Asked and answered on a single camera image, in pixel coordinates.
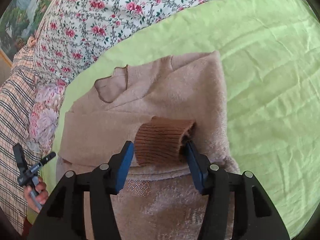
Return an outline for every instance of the ribbed cuff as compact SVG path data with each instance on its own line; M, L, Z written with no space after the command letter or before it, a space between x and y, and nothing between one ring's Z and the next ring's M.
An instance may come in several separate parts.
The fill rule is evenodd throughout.
M175 120L154 116L140 126L134 152L140 166L181 163L180 150L192 136L195 120Z

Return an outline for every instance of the floral pillow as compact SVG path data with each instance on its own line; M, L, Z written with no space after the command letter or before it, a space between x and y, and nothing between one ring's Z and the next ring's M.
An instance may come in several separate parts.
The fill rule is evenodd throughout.
M63 81L37 88L35 104L29 114L29 138L26 142L32 151L43 154L51 151L65 88Z

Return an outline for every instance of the plaid fabric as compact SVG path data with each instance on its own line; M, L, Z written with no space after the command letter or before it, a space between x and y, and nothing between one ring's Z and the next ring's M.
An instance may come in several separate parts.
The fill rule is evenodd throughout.
M10 78L0 88L0 206L20 234L27 203L17 182L19 170L12 146L22 145L29 165L40 160L40 154L31 152L24 142L28 137L28 115L35 99L36 71L31 41L32 38L15 55Z

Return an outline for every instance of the fuzzy knit fabric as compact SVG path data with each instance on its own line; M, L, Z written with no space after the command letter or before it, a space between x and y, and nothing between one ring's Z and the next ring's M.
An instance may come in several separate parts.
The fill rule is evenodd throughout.
M195 239L207 198L194 188L180 154L192 135L212 163L239 172L229 152L227 92L217 51L116 68L97 80L66 113L57 179L68 170L90 172L133 141L125 187L112 197L122 239ZM85 198L91 240L89 206Z

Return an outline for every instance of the human hand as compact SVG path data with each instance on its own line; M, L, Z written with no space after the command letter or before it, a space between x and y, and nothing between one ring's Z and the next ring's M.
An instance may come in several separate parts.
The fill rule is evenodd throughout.
M49 193L46 191L46 187L47 185L43 182L43 179L41 177L38 177L39 179L39 184L36 186L36 191L41 192L38 196L36 196L36 200L43 205L48 197L49 197ZM35 212L39 213L40 210L36 207L35 203L33 202L31 196L30 196L30 192L31 192L32 188L31 186L27 186L24 188L24 197L28 202L28 205L30 208L32 208L32 210L34 210Z

